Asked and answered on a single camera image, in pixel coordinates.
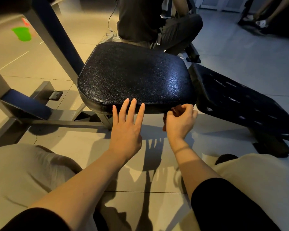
shoe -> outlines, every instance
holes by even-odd
[[[260,20],[256,22],[256,25],[260,28],[266,28],[268,27],[267,21],[266,20]]]
[[[243,18],[243,21],[253,22],[254,21],[254,15],[248,14],[245,18]]]

tiled floor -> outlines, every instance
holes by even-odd
[[[108,17],[114,6],[97,13],[90,11],[89,5],[77,5],[75,0],[63,1],[59,19],[85,61],[108,31]],[[199,13],[204,27],[193,43],[202,65],[269,95],[289,113],[289,40],[251,35],[236,25],[239,15],[235,13]],[[110,20],[113,30],[117,20],[117,15]],[[38,35],[30,42],[18,41],[10,30],[21,23],[17,21],[0,28],[0,51],[9,52],[7,56],[0,53],[0,73],[12,88],[26,95],[43,80],[49,80],[64,94],[60,101],[48,105],[76,110],[82,103],[76,86]],[[180,171],[162,132],[162,116],[145,115],[142,149],[121,169],[102,198],[101,212],[110,230],[139,230],[141,226],[142,230],[169,231],[190,209]],[[5,120],[0,112],[0,125]],[[109,138],[110,132],[104,128],[37,127],[27,131],[20,142],[47,147],[84,168],[108,148]],[[206,159],[255,152],[253,137],[246,128],[206,114],[199,115],[186,140]]]

hand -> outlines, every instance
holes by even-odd
[[[192,104],[184,104],[184,113],[175,117],[172,111],[168,111],[166,119],[166,130],[169,143],[184,140],[188,132],[193,128],[198,112],[194,110]]]
[[[142,137],[140,135],[140,130],[145,111],[145,105],[142,103],[134,124],[137,100],[133,99],[131,101],[131,106],[129,107],[127,118],[125,120],[128,104],[129,99],[126,99],[123,102],[119,117],[116,106],[113,105],[112,107],[113,127],[108,149],[108,151],[123,157],[126,162],[141,149]]]

seated person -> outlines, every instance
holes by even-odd
[[[277,17],[281,20],[279,25],[284,28],[289,21],[289,0],[266,0],[255,14],[247,15],[243,21],[253,21],[261,29],[267,28]]]
[[[155,50],[178,55],[198,35],[202,19],[189,14],[186,0],[173,0],[180,18],[161,18],[163,0],[119,0],[119,37]]]
[[[1,231],[96,230],[92,213],[99,199],[114,175],[142,146],[140,130],[145,105],[141,105],[134,122],[136,99],[131,101],[127,112],[129,103],[129,99],[124,101],[119,115],[113,106],[109,148],[82,171],[72,159],[49,151],[23,152],[31,157],[21,158],[5,146],[9,149],[4,154],[10,157],[2,158],[0,154]],[[184,112],[179,117],[172,111],[167,113],[166,131],[200,230],[280,230],[259,205],[217,174],[189,147],[184,139],[193,128],[198,112],[191,104],[182,108]],[[36,151],[35,147],[26,148]],[[12,170],[20,163],[22,167]],[[52,170],[38,173],[43,167]],[[4,217],[7,206],[14,218]],[[10,221],[2,227],[3,220]]]

leather seat cushion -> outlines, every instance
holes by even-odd
[[[94,112],[110,115],[126,98],[137,99],[145,113],[165,113],[196,103],[189,72],[179,57],[121,42],[96,46],[77,80],[80,96]]]
[[[289,114],[276,101],[199,64],[189,73],[201,112],[289,140]]]

